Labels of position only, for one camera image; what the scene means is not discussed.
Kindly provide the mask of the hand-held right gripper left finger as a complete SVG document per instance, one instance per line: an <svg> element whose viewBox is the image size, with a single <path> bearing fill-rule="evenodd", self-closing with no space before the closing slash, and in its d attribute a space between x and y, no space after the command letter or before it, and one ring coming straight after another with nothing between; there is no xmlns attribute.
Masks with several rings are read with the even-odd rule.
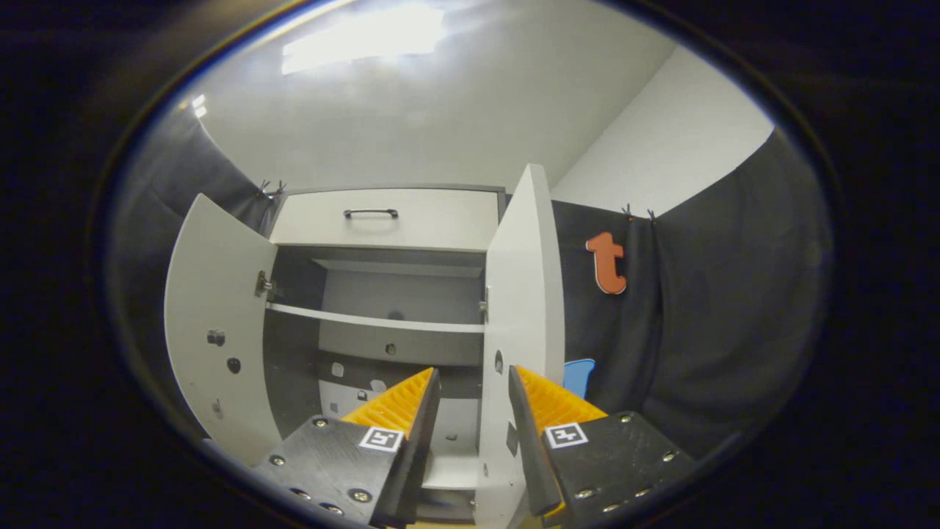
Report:
<svg viewBox="0 0 940 529"><path fill-rule="evenodd" d="M416 521L440 399L440 372L427 368L345 417L310 417L254 475L315 525L405 528Z"/></svg>

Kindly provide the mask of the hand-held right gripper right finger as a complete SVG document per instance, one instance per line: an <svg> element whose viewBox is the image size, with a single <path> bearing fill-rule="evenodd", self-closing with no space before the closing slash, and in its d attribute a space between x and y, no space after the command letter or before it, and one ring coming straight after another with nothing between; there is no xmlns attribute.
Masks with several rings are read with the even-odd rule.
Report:
<svg viewBox="0 0 940 529"><path fill-rule="evenodd" d="M698 462L636 411L607 413L520 365L508 371L528 505L546 527L607 528L651 515Z"/></svg>

